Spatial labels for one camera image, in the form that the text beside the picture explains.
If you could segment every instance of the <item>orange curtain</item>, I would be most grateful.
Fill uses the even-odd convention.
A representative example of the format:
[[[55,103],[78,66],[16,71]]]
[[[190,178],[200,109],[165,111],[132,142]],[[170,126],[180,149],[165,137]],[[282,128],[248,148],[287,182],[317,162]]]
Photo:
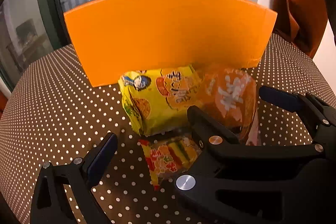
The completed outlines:
[[[274,0],[274,10],[275,29],[312,58],[327,25],[325,0]]]

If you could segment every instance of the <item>red label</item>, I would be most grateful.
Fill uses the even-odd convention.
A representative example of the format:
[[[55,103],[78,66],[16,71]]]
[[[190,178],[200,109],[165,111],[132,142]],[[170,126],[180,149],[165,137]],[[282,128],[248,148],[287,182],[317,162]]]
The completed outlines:
[[[161,95],[165,97],[169,97],[169,91],[165,87],[165,79],[164,77],[158,77],[156,78],[156,87],[157,90],[161,93]]]

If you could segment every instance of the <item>orange snack package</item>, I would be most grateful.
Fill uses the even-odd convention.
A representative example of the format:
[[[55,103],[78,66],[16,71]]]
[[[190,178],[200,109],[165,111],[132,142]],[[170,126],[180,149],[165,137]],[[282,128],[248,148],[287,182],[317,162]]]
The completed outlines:
[[[222,65],[197,72],[203,80],[198,92],[201,109],[235,133],[242,144],[258,145],[254,79],[242,70]]]

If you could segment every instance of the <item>cookie image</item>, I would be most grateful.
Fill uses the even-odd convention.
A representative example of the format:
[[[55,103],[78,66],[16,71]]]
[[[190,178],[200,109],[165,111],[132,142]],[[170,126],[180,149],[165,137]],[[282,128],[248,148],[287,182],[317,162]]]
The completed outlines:
[[[151,104],[146,99],[133,98],[136,108],[139,110],[143,119],[146,119],[151,113]]]

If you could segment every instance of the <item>table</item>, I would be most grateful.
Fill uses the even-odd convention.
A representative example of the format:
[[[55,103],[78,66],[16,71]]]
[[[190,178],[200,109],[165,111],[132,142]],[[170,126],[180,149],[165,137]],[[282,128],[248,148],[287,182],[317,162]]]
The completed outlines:
[[[276,34],[272,34],[258,67],[245,71],[258,87],[269,85],[300,94],[309,91],[336,106],[335,95],[313,61]],[[112,223],[207,223],[178,206],[172,180],[154,191],[139,136],[132,132],[120,101],[117,84],[90,86],[72,46],[29,66],[0,120],[0,190],[21,223],[29,223],[34,185],[43,161],[62,165],[84,157],[109,131],[119,136],[118,151],[92,192]],[[294,113],[259,99],[258,116],[263,145],[311,142]],[[77,221],[85,223],[71,188],[65,189]]]

